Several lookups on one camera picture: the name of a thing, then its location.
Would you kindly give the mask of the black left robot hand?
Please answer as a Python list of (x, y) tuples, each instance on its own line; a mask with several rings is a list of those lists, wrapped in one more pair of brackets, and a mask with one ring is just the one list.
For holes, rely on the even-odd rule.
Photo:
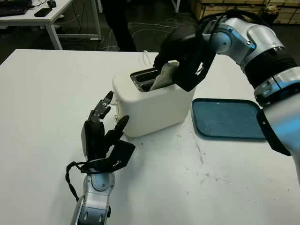
[(106, 158), (109, 148), (117, 144), (123, 136), (123, 129), (128, 123), (129, 116), (126, 115), (118, 120), (114, 129), (105, 132), (104, 117), (109, 113), (109, 104), (113, 99), (113, 91), (101, 99), (91, 110), (87, 120), (84, 122), (81, 138), (83, 153), (87, 161)]

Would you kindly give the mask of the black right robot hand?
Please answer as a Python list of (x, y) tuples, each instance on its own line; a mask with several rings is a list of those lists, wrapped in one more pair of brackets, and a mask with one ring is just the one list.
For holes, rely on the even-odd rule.
[(177, 16), (181, 17), (184, 22), (168, 34), (161, 43), (153, 63), (156, 69), (162, 68), (164, 64), (172, 60), (183, 61), (195, 46), (195, 32), (199, 20), (192, 13)]

